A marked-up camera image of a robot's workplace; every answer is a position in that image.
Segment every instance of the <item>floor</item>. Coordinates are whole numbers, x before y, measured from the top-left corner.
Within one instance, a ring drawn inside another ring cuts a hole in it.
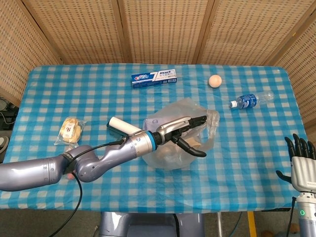
[[[0,136],[10,136],[10,131],[0,131]],[[45,237],[53,233],[71,214],[71,211],[56,210],[0,210],[1,237]],[[257,236],[261,231],[271,230],[275,234],[285,231],[289,220],[289,212],[255,212]],[[233,230],[239,213],[222,213],[223,236],[228,237]],[[92,237],[99,225],[100,213],[78,211],[69,223],[56,235],[57,237]],[[298,223],[297,211],[294,212],[293,223]],[[206,237],[217,237],[217,218],[215,213],[204,215]],[[249,227],[247,213],[241,215],[235,237],[248,237]]]

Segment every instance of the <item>table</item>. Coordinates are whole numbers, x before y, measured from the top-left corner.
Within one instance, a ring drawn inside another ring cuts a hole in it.
[[[130,76],[176,69],[178,81],[133,89]],[[210,75],[223,84],[213,89]],[[229,101],[249,92],[272,90],[266,107],[230,110]],[[287,73],[277,67],[214,65],[94,64],[35,68],[29,75],[4,162],[62,153],[54,146],[63,120],[87,121],[79,144],[114,137],[106,124],[116,116],[135,126],[171,102],[190,97],[220,114],[214,148],[206,158],[173,171],[153,169],[137,158],[83,183],[81,210],[204,213],[290,207],[292,186],[275,170],[290,173],[284,136],[306,138]],[[21,192],[0,192],[0,208],[73,209],[74,180]]]

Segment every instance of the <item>ping pong ball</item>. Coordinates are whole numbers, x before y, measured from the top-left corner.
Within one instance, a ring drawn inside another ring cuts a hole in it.
[[[222,78],[219,75],[212,75],[208,80],[208,84],[213,88],[217,88],[222,84]]]

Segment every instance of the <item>plastic bag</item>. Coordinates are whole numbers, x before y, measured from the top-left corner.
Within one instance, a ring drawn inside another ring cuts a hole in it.
[[[73,148],[77,147],[85,123],[86,121],[79,120],[77,118],[66,118],[59,130],[59,134],[54,145],[65,144]]]
[[[190,146],[206,152],[213,148],[216,128],[219,125],[219,114],[215,110],[207,110],[197,105],[190,98],[172,103],[157,113],[150,115],[144,120],[143,129],[155,132],[160,125],[166,122],[184,116],[194,118],[204,115],[207,115],[205,124],[183,133],[181,137]],[[149,166],[168,170],[186,167],[196,158],[171,141],[159,146],[156,151],[143,156],[144,161]]]

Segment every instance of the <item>plastic bottle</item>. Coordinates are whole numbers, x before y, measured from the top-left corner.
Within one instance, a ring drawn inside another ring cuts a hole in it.
[[[238,97],[236,100],[230,102],[231,108],[245,109],[264,105],[273,101],[274,94],[272,91],[263,91],[256,94],[247,94]]]

